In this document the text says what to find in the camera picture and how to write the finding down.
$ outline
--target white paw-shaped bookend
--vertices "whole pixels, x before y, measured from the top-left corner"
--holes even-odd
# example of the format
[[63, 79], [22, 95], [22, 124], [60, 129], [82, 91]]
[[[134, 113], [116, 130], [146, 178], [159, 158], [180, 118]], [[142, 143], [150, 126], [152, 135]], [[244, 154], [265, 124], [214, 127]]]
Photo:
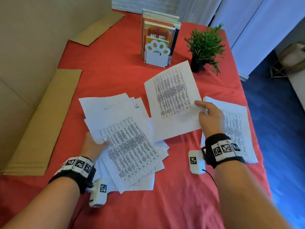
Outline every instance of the white paw-shaped bookend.
[[146, 63], [166, 67], [170, 49], [167, 48], [164, 42], [152, 40], [145, 45]]

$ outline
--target potted plant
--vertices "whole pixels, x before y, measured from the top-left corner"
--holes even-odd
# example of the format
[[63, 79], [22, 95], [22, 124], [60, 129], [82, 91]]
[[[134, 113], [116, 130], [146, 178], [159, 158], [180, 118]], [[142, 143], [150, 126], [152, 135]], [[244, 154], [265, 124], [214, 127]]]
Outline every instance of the potted plant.
[[188, 42], [189, 51], [192, 53], [191, 70], [198, 73], [204, 65], [211, 64], [218, 75], [218, 61], [215, 60], [217, 54], [223, 55], [224, 45], [220, 44], [226, 37], [219, 37], [219, 31], [222, 25], [205, 32], [193, 30], [190, 38], [184, 38]]

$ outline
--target person's left hand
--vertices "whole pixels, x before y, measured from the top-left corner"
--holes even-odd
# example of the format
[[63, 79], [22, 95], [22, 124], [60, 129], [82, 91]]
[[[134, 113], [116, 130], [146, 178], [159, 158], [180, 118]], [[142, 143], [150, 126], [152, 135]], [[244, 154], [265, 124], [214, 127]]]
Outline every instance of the person's left hand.
[[105, 141], [103, 144], [97, 144], [94, 142], [90, 132], [86, 132], [85, 140], [81, 151], [79, 152], [79, 156], [90, 158], [92, 162], [96, 162], [102, 151], [108, 146], [109, 141]]

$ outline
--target dark wooden floor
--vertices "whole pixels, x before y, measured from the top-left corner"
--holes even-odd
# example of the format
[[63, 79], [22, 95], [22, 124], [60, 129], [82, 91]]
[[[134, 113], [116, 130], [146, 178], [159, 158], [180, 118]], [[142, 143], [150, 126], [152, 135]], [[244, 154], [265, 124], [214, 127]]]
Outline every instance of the dark wooden floor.
[[273, 200], [293, 227], [305, 228], [305, 113], [287, 78], [270, 79], [275, 60], [270, 53], [242, 85]]

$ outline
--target stack of books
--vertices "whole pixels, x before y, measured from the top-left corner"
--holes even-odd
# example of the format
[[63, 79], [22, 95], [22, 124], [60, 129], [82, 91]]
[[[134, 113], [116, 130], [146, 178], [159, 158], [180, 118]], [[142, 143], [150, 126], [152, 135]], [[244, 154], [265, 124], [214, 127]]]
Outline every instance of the stack of books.
[[170, 65], [180, 27], [179, 16], [143, 9], [141, 55], [144, 62], [146, 62], [145, 45], [157, 40], [164, 42], [170, 49], [167, 62], [167, 65]]

